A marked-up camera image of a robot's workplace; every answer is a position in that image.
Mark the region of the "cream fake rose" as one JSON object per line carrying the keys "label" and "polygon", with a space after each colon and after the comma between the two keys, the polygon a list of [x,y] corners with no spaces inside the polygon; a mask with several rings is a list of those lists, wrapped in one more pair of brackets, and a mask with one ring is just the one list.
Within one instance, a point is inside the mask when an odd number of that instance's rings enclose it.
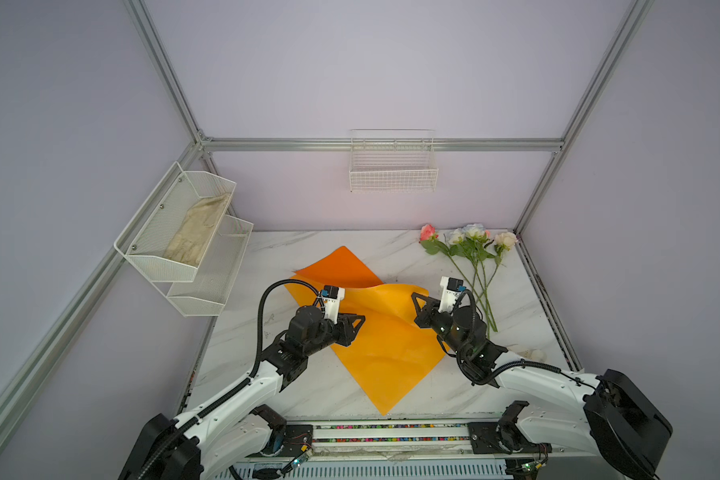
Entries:
{"label": "cream fake rose", "polygon": [[489,238],[487,242],[483,245],[485,259],[493,263],[493,268],[491,271],[488,271],[487,267],[483,268],[483,297],[485,301],[485,307],[487,309],[488,319],[490,320],[493,329],[496,329],[496,320],[489,299],[489,288],[494,278],[496,277],[499,268],[503,264],[504,257],[516,246],[517,243],[518,238],[514,232],[503,231]]}

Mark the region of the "orange wrapping paper sheet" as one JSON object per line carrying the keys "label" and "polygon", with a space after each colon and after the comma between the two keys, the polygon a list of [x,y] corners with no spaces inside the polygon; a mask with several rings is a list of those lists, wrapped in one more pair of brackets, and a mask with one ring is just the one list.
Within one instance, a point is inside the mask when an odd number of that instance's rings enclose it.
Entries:
{"label": "orange wrapping paper sheet", "polygon": [[340,311],[365,317],[352,344],[332,350],[380,414],[390,413],[445,357],[436,334],[414,322],[412,295],[428,291],[383,283],[347,247],[295,271],[293,278],[319,290],[343,288]]}

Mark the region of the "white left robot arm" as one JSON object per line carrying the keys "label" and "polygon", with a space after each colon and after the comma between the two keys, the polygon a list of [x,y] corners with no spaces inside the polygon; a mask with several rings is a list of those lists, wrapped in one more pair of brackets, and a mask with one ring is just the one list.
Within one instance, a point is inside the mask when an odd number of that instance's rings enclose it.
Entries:
{"label": "white left robot arm", "polygon": [[312,287],[314,300],[296,310],[269,346],[256,338],[250,371],[205,403],[142,428],[120,476],[123,479],[211,479],[236,461],[266,449],[285,427],[267,406],[306,371],[311,355],[348,347],[365,318],[341,312],[345,291]]}

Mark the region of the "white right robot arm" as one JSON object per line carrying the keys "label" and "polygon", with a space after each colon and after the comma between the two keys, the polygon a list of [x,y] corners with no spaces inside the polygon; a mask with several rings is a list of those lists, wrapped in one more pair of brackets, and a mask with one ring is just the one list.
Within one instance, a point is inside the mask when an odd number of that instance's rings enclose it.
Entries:
{"label": "white right robot arm", "polygon": [[473,386],[520,393],[493,422],[476,434],[506,454],[551,447],[599,455],[629,479],[654,479],[673,434],[667,418],[630,378],[609,369],[600,375],[574,372],[529,360],[488,339],[487,324],[473,292],[444,277],[438,298],[411,296],[415,324],[435,334]]}

